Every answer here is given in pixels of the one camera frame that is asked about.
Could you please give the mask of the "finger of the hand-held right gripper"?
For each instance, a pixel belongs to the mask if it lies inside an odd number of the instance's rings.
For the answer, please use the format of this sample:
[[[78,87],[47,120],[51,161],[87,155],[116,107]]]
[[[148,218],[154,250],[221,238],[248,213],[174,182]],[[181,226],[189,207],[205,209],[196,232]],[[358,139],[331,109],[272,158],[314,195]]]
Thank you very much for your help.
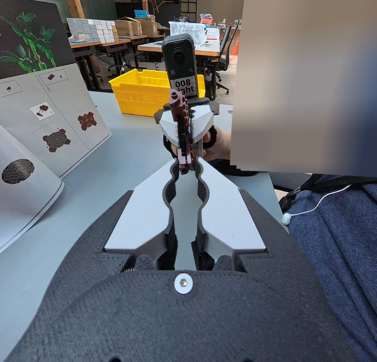
[[[178,123],[173,120],[171,110],[162,110],[162,115],[159,120],[159,125],[163,131],[163,134],[167,140],[175,145],[180,147],[179,137],[178,137]]]
[[[190,142],[197,143],[213,125],[214,114],[209,106],[194,106],[190,113]]]

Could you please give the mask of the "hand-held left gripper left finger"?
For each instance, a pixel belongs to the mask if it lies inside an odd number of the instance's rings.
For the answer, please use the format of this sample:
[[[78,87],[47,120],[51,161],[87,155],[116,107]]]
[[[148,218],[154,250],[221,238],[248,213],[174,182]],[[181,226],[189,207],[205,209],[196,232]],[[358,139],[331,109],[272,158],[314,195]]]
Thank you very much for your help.
[[[172,159],[133,190],[105,250],[173,250],[173,210],[179,164]]]

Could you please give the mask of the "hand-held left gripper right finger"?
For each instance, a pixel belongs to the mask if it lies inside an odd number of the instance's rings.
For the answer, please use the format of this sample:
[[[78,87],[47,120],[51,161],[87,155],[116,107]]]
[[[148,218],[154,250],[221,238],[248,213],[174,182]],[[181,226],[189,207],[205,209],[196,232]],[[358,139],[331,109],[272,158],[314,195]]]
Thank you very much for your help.
[[[215,261],[223,256],[263,253],[265,243],[240,189],[203,158],[196,159],[198,212],[196,244],[199,254]]]

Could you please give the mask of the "brown brick assembly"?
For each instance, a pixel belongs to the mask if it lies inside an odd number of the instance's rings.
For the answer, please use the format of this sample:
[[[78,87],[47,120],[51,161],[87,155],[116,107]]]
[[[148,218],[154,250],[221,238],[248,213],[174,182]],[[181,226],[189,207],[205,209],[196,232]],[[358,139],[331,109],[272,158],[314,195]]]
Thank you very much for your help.
[[[180,173],[185,175],[195,170],[190,110],[185,96],[180,91],[171,89],[169,101],[173,121],[177,123],[179,169]]]

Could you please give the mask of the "grey desk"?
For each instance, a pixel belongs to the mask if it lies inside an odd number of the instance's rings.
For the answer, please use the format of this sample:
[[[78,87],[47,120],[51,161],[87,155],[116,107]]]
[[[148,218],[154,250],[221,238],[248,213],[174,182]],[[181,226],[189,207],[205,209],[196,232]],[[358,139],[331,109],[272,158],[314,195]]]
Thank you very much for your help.
[[[112,136],[64,181],[55,203],[0,256],[0,359],[4,361],[28,328],[60,263],[82,233],[128,190],[172,159],[153,117],[122,114],[115,96],[89,92]],[[232,177],[281,225],[282,212],[267,172]],[[178,250],[175,270],[195,271],[191,242],[198,210],[194,172],[180,177],[171,206]]]

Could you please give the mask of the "person's right hand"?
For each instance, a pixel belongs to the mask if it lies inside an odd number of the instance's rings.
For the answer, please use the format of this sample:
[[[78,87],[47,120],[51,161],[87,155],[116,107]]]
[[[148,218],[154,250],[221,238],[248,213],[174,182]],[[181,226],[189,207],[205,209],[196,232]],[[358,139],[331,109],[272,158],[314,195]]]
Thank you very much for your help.
[[[232,133],[213,125],[203,138],[203,158],[207,162],[215,159],[230,160]]]

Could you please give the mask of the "clear plastic storage tub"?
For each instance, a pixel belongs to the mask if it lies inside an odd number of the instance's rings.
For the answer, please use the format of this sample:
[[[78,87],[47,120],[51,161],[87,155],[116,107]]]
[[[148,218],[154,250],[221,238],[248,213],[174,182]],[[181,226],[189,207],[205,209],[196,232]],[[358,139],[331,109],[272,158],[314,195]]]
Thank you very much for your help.
[[[194,45],[200,46],[207,42],[220,39],[219,29],[201,23],[169,21],[170,35],[188,34],[193,38]]]

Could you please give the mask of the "wooden table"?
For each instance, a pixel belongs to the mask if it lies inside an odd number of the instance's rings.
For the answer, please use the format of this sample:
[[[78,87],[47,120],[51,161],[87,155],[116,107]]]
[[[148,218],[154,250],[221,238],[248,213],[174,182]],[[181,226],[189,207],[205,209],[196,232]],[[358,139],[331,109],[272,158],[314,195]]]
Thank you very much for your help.
[[[101,43],[101,42],[85,42],[80,44],[71,44],[70,47],[73,52],[73,56],[78,64],[80,73],[84,79],[84,82],[89,91],[98,92],[112,92],[112,90],[102,89],[98,81],[97,74],[94,71],[94,66],[91,58],[99,53],[99,48],[103,48],[104,52],[108,57],[112,57],[114,60],[114,65],[118,75],[121,74],[121,58],[122,52],[126,51],[128,44],[132,48],[132,54],[135,61],[134,66],[126,64],[130,69],[144,69],[140,67],[137,58],[137,47],[142,44],[145,39],[148,39],[147,35],[141,36],[130,36],[127,38],[120,38],[117,42]]]
[[[162,43],[163,41],[156,41],[142,44],[138,46],[138,51],[162,53]],[[212,65],[212,63],[219,61],[221,55],[219,39],[209,39],[202,45],[195,45],[196,63],[199,65],[197,73],[204,75],[208,65],[207,62],[209,62],[209,65]]]

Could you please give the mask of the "cardboard box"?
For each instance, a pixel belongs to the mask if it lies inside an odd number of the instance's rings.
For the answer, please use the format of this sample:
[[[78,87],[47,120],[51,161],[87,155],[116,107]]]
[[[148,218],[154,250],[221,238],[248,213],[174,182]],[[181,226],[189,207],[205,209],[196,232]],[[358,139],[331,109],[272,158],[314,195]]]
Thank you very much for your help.
[[[115,27],[119,37],[142,36],[141,22],[131,17],[115,20]]]
[[[158,27],[159,23],[155,21],[147,21],[147,20],[141,20],[141,30],[142,30],[142,35],[146,36],[158,36]]]

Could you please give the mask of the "yellow plastic bin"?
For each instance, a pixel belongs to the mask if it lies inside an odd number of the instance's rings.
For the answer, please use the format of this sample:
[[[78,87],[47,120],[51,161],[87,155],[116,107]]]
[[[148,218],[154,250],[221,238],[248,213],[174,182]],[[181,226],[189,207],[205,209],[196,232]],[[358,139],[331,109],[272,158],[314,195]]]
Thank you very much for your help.
[[[169,104],[170,90],[181,91],[187,100],[203,105],[205,97],[203,75],[169,79],[166,71],[133,69],[109,81],[123,114],[153,117],[164,105]]]

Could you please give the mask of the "black quilted wrist rest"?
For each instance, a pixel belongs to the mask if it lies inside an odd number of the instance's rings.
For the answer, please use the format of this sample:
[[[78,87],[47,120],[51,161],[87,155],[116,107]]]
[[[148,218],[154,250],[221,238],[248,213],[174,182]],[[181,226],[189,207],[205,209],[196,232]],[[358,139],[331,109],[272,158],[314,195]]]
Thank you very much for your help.
[[[231,165],[230,160],[221,158],[208,161],[207,163],[224,176],[250,177],[259,173],[258,171],[243,171],[237,168],[237,166]]]

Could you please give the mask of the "black mesh office chair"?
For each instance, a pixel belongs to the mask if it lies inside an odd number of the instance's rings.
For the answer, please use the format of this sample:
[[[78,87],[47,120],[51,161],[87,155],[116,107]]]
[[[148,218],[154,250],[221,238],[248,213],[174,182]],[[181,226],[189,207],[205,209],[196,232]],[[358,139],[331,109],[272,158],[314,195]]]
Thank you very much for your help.
[[[290,192],[304,184],[311,174],[294,172],[269,172],[275,190]]]

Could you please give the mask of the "stack of grey small boxes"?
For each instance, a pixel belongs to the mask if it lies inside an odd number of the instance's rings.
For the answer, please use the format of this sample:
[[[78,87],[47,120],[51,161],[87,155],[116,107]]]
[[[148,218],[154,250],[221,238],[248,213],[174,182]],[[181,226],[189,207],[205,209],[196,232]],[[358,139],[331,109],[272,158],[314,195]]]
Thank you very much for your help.
[[[71,45],[100,42],[101,44],[119,41],[114,20],[67,18]]]

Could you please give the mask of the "open instruction booklet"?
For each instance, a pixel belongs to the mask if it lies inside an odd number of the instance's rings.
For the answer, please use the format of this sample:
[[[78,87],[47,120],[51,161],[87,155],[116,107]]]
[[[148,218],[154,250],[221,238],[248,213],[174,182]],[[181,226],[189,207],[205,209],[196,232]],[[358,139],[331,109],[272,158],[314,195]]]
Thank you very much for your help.
[[[0,248],[30,229],[63,178],[112,135],[75,63],[1,79]]]

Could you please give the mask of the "person in blue shirt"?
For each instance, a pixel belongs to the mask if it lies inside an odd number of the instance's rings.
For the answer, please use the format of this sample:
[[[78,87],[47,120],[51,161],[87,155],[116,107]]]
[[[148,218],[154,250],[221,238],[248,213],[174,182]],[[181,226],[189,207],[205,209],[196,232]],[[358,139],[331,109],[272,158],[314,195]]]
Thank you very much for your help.
[[[359,361],[377,359],[377,189],[376,178],[313,174],[289,209],[308,214],[287,225],[315,270],[340,329]]]

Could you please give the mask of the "black bamboo set box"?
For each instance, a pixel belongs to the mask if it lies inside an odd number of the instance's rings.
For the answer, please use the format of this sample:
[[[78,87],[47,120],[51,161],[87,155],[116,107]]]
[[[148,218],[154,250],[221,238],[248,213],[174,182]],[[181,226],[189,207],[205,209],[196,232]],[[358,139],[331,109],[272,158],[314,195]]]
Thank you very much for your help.
[[[57,5],[0,0],[0,78],[76,63]]]

